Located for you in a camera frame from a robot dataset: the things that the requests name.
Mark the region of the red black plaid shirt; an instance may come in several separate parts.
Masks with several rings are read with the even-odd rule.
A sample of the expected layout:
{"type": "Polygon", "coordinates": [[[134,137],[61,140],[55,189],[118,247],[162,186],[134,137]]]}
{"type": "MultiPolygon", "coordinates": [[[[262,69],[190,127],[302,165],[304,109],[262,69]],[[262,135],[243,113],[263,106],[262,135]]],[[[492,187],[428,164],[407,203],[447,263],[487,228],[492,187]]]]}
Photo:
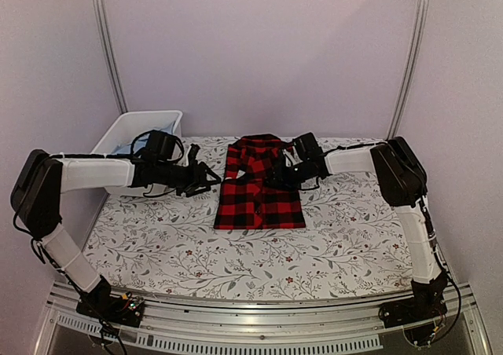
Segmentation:
{"type": "Polygon", "coordinates": [[[306,227],[299,192],[266,183],[284,150],[292,147],[273,134],[243,136],[228,146],[215,229],[306,227]]]}

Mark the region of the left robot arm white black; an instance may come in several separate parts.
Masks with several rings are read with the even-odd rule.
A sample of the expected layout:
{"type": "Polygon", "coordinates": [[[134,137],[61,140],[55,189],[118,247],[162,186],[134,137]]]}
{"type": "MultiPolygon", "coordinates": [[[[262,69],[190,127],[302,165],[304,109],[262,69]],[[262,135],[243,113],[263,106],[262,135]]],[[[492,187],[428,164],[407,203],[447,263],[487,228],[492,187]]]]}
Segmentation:
{"type": "Polygon", "coordinates": [[[42,251],[85,293],[86,305],[99,318],[111,318],[116,300],[102,288],[107,283],[86,260],[62,225],[61,195],[94,188],[148,188],[163,185],[177,196],[195,196],[219,184],[220,177],[190,152],[183,165],[128,155],[63,153],[50,155],[31,151],[10,196],[13,226],[39,243],[42,251]]]}

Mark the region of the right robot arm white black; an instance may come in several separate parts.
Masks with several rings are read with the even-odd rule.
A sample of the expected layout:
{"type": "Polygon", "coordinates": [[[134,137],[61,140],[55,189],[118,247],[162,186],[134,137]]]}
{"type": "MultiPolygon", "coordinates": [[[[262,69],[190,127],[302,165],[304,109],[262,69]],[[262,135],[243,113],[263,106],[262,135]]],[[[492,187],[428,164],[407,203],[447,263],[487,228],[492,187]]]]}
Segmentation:
{"type": "Polygon", "coordinates": [[[412,320],[423,320],[435,310],[437,298],[448,284],[447,271],[436,253],[436,232],[428,210],[427,175],[403,137],[388,141],[339,146],[322,150],[312,133],[292,141],[300,162],[280,152],[268,173],[268,185],[283,190],[299,190],[315,178],[365,172],[375,174],[384,201],[401,222],[413,265],[414,297],[406,304],[412,320]]]}

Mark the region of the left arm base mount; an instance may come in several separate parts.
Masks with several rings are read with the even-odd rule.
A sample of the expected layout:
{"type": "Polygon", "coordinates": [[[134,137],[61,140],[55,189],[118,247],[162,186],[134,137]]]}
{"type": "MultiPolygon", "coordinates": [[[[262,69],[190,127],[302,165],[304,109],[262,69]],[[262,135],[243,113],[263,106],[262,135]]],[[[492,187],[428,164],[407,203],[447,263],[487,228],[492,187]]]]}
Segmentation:
{"type": "Polygon", "coordinates": [[[76,307],[81,315],[132,328],[140,327],[144,311],[143,298],[130,292],[114,296],[105,289],[84,293],[76,307]]]}

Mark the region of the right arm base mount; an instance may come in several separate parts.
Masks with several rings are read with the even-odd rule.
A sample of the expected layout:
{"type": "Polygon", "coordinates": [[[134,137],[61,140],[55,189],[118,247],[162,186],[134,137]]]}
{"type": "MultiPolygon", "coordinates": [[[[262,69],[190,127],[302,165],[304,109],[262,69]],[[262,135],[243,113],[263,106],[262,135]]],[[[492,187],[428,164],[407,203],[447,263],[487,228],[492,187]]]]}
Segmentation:
{"type": "Polygon", "coordinates": [[[413,291],[412,298],[383,303],[380,305],[378,317],[385,328],[394,328],[440,317],[446,313],[443,293],[426,290],[413,291]]]}

